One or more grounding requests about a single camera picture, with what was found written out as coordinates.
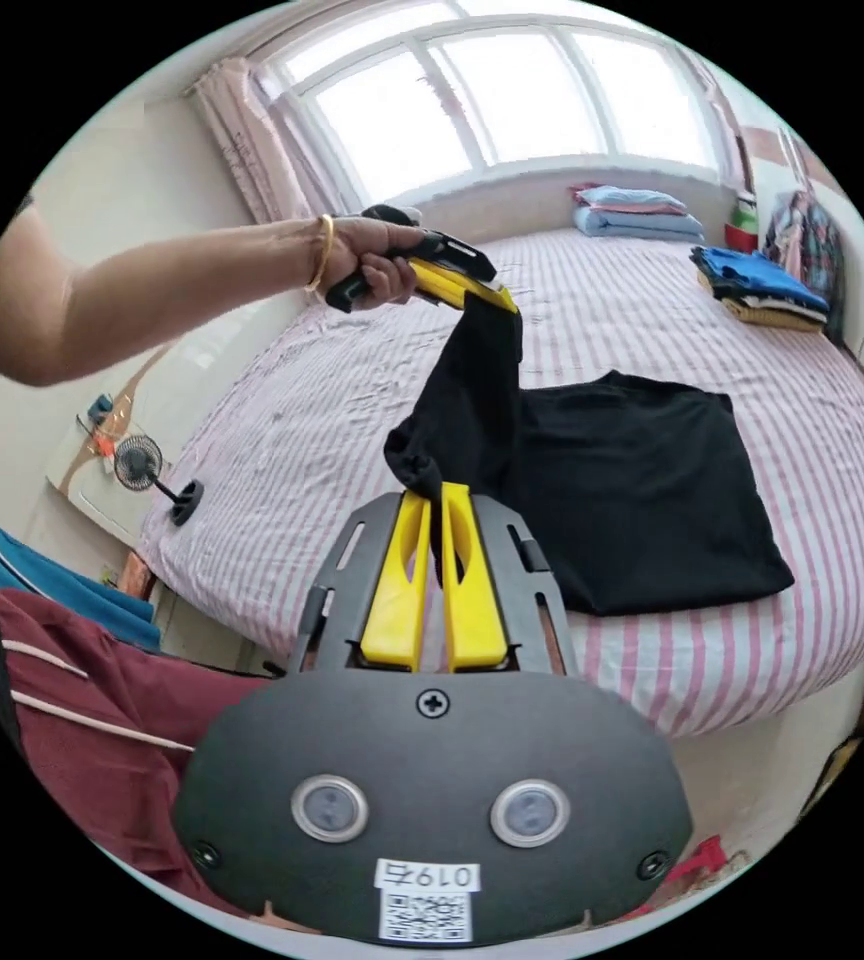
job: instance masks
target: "backpack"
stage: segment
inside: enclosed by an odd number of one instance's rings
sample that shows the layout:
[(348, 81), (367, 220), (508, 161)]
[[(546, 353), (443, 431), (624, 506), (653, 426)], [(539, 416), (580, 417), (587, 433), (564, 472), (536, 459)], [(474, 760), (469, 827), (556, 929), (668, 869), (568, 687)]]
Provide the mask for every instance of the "backpack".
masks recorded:
[(829, 305), (825, 335), (842, 346), (845, 256), (828, 211), (806, 190), (780, 195), (772, 210), (762, 253)]

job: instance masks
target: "folded black shirt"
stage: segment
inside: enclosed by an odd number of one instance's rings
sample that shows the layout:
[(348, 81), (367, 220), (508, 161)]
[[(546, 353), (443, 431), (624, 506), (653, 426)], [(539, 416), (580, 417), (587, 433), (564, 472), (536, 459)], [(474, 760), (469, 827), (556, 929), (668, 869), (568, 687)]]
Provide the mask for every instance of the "folded black shirt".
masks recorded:
[(615, 371), (521, 390), (520, 350), (521, 324), (470, 296), (386, 441), (406, 488), (435, 502), (461, 483), (516, 510), (580, 613), (720, 606), (794, 583), (728, 396)]

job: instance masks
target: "window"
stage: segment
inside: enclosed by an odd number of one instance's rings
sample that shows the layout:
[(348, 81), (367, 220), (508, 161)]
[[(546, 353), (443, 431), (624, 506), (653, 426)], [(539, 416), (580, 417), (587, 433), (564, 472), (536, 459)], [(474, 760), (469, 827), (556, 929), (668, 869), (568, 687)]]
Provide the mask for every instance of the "window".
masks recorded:
[(410, 53), (340, 80), (316, 103), (358, 173), (366, 203), (471, 169), (454, 124)]
[(621, 153), (710, 165), (702, 114), (662, 50), (594, 33), (574, 39), (602, 86)]
[(285, 68), (293, 81), (305, 80), (323, 67), (370, 44), (456, 16), (455, 9), (447, 3), (417, 3), (355, 19), (286, 59)]
[(547, 35), (472, 36), (436, 53), (488, 166), (602, 151), (577, 78)]
[(363, 206), (592, 156), (718, 168), (675, 45), (578, 0), (379, 2), (269, 64)]

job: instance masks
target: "bed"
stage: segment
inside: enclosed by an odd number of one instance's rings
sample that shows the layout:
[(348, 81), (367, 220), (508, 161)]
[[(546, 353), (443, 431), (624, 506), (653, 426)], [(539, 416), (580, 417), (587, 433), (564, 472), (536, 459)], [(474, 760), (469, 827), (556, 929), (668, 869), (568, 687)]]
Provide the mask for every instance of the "bed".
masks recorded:
[[(796, 578), (752, 604), (570, 614), (590, 682), (660, 730), (775, 714), (864, 660), (864, 378), (819, 335), (746, 326), (699, 285), (688, 244), (554, 230), (489, 244), (524, 321), (521, 383), (611, 369), (731, 395), (776, 542)], [(457, 320), (416, 301), (312, 307), (239, 377), (170, 477), (206, 495), (182, 528), (163, 500), (136, 553), (205, 614), (284, 662), (305, 591), (348, 514), (397, 484), (382, 456)], [(441, 595), (423, 669), (444, 661)]]

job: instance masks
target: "black fan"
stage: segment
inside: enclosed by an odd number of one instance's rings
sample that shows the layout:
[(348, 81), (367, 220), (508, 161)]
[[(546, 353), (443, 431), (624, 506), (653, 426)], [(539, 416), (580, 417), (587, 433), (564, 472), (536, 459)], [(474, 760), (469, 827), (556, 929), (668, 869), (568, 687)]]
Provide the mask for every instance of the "black fan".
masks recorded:
[(149, 487), (161, 490), (172, 501), (172, 522), (181, 527), (195, 513), (205, 487), (200, 480), (192, 480), (181, 493), (173, 493), (159, 480), (162, 462), (162, 451), (151, 437), (126, 437), (115, 449), (115, 476), (123, 487), (136, 493)]

